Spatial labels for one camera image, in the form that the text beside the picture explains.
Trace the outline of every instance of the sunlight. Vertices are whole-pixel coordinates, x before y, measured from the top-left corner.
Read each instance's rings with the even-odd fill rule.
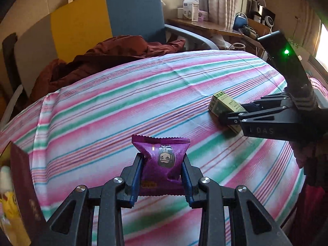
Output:
[[[315,58],[328,71],[328,31],[324,25],[322,25],[319,47]]]

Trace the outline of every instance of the chair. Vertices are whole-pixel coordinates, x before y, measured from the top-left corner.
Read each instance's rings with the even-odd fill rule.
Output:
[[[21,82],[15,85],[21,84],[29,96],[39,73],[53,59],[71,62],[76,55],[118,35],[141,35],[147,42],[166,43],[167,31],[203,49],[218,50],[202,36],[166,25],[161,0],[76,0],[38,21],[14,42],[16,65],[7,70],[18,71]],[[13,106],[7,109],[9,119]],[[1,122],[0,130],[6,123]]]

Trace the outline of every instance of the white curtain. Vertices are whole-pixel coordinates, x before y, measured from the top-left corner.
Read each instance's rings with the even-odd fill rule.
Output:
[[[231,29],[235,20],[237,0],[208,0],[209,21]]]

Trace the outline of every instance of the green box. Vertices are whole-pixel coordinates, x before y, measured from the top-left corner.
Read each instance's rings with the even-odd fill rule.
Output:
[[[237,103],[233,98],[223,91],[218,91],[215,93],[211,99],[208,109],[217,117],[223,112],[243,112],[245,111],[239,103]],[[240,125],[230,125],[229,126],[236,134],[241,132]]]

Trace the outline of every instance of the brown book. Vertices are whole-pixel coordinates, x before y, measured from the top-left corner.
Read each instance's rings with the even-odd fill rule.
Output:
[[[46,221],[34,190],[28,154],[9,142],[0,156],[0,167],[9,166],[13,179],[17,206],[30,240],[45,227]]]

